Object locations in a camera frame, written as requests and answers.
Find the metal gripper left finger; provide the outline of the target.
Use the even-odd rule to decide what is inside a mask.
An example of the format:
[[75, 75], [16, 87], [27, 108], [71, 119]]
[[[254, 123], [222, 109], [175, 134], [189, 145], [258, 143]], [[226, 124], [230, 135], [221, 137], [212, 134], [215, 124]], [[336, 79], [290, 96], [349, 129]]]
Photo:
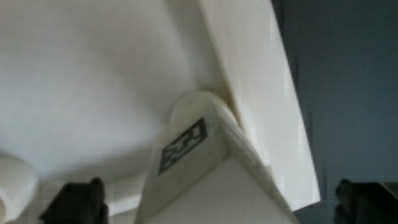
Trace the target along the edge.
[[43, 224], [109, 224], [105, 184], [100, 178], [89, 183], [68, 183], [39, 216]]

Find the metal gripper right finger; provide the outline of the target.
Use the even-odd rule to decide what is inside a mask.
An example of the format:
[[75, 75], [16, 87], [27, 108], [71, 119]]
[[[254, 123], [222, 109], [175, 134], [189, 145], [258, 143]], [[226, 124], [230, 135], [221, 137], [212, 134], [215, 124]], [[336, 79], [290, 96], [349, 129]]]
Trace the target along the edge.
[[352, 182], [336, 187], [334, 224], [398, 224], [398, 182]]

